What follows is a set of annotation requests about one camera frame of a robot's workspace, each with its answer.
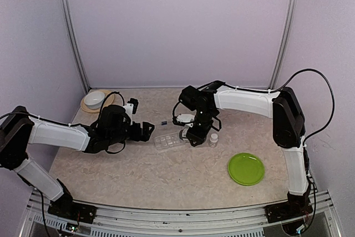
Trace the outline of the clear plastic pill organizer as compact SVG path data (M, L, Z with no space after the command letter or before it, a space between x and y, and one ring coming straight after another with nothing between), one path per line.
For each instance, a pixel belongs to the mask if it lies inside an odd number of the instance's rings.
M155 148L158 151L170 148L181 147L185 142L180 138L182 128L172 123L172 121L162 121L155 125L152 137Z

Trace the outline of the orange label pill bottle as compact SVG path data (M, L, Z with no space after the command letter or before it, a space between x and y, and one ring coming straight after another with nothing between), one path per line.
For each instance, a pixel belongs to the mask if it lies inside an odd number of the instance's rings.
M185 142L189 141L189 128L184 128L179 132L179 138Z

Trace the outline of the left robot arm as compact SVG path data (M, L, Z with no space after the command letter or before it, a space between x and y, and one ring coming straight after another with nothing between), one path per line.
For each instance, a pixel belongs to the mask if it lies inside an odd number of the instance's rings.
M14 171L37 188L65 217L73 217L78 206L70 192L28 155L27 146L45 144L88 154L102 151L112 154L109 148L114 144L147 142L155 127L149 122L133 121L138 100L131 98L121 105L107 105L108 99L115 95L121 94L96 90L84 97L87 108L99 111L91 125L55 122L30 114L23 106L1 116L1 167Z

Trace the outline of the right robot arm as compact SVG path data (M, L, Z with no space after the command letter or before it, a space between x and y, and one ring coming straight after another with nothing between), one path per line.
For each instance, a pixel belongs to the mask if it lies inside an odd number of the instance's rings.
M196 147L206 141L211 129L215 127L220 110L231 109L249 112L273 120L274 142L281 147L288 173L288 195L292 198L285 202L284 213L295 217L305 206L311 182L308 178L308 157L306 142L323 130L322 128L306 134L305 115L292 88L285 82L277 89L251 89L233 87L220 80L204 84L198 88L184 88L177 104L183 105L191 114L176 114L172 111L173 124L184 127L182 137Z

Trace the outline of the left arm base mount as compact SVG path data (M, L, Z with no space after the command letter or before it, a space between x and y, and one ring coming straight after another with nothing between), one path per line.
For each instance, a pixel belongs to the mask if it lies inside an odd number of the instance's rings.
M65 195L62 195L56 201L51 201L48 208L49 214L87 224L93 224L96 212L95 206L75 202Z

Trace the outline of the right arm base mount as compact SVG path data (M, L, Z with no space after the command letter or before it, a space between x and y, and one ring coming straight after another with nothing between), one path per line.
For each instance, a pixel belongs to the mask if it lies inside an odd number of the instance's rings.
M309 199L309 192L303 195L287 194L287 201L265 206L268 223L275 223L288 219L298 218L313 212Z

